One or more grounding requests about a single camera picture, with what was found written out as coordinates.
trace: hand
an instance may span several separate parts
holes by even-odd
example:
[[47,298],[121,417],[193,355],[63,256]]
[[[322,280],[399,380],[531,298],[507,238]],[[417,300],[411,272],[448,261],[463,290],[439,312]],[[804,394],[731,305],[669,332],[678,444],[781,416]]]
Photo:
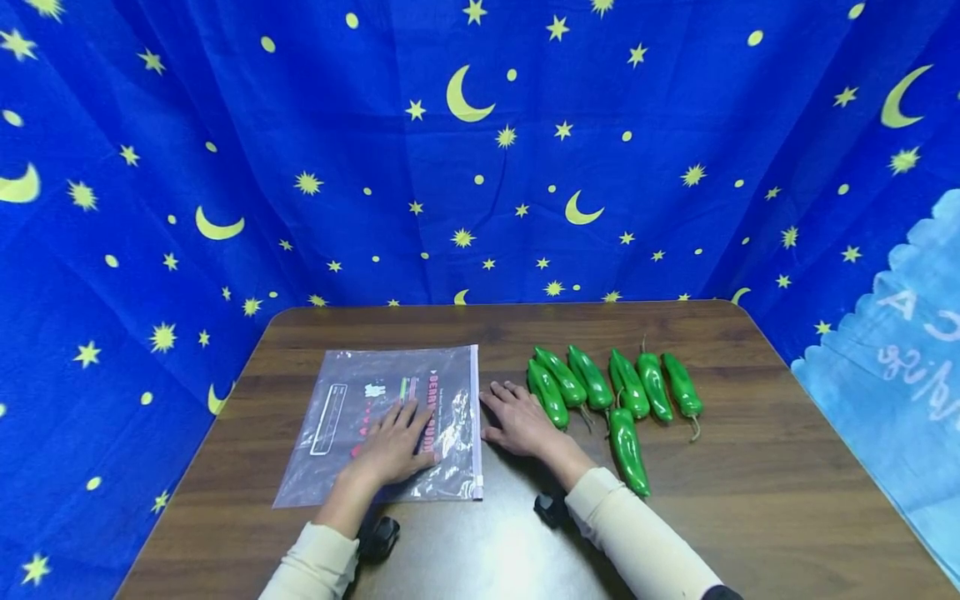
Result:
[[494,381],[490,389],[492,394],[481,393],[480,399],[500,427],[484,427],[484,440],[518,456],[539,458],[568,492],[597,466],[573,438],[553,426],[536,396],[509,381],[503,385]]
[[366,441],[347,468],[379,489],[433,467],[439,460],[436,454],[414,454],[420,433],[432,416],[432,407],[418,411],[415,400],[394,404],[382,420],[370,427]]

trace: left hand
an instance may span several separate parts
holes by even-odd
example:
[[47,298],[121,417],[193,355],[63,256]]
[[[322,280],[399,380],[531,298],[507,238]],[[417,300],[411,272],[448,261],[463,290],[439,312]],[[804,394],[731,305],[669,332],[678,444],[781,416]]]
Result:
[[418,411],[416,400],[394,404],[382,420],[370,427],[367,440],[347,468],[382,487],[433,467],[440,460],[436,454],[414,454],[420,433],[432,416],[433,408]]

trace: blue fabric curtain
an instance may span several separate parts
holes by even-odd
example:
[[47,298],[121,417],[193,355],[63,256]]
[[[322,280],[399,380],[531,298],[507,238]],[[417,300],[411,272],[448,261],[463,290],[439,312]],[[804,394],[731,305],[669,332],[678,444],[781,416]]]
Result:
[[952,0],[3,0],[0,589],[110,596],[292,306],[717,297],[799,358],[956,185],[958,30]]

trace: wooden table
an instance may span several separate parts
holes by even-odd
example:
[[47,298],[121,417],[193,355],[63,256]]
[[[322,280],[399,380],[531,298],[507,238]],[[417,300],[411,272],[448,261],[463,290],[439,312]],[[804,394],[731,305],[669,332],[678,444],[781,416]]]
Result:
[[[125,598],[254,598],[315,509],[271,510],[328,348],[480,345],[481,385],[525,381],[534,345],[573,343],[685,362],[706,404],[637,425],[652,506],[746,598],[943,598],[955,592],[751,319],[721,300],[358,309],[298,308],[267,328],[165,514]],[[612,466],[602,428],[570,433]],[[388,507],[390,559],[358,571],[355,598],[627,598],[606,558],[533,512],[539,465],[483,448],[482,502]],[[638,552],[656,552],[637,541]]]

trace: beige sleeve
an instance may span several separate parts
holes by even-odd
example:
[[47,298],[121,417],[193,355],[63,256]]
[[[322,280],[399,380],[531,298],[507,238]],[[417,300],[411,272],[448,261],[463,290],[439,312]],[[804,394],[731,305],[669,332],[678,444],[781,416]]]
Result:
[[307,523],[280,561],[260,600],[333,600],[353,581],[360,542]]
[[592,468],[566,497],[580,533],[639,598],[700,600],[720,579],[663,519],[605,468]]

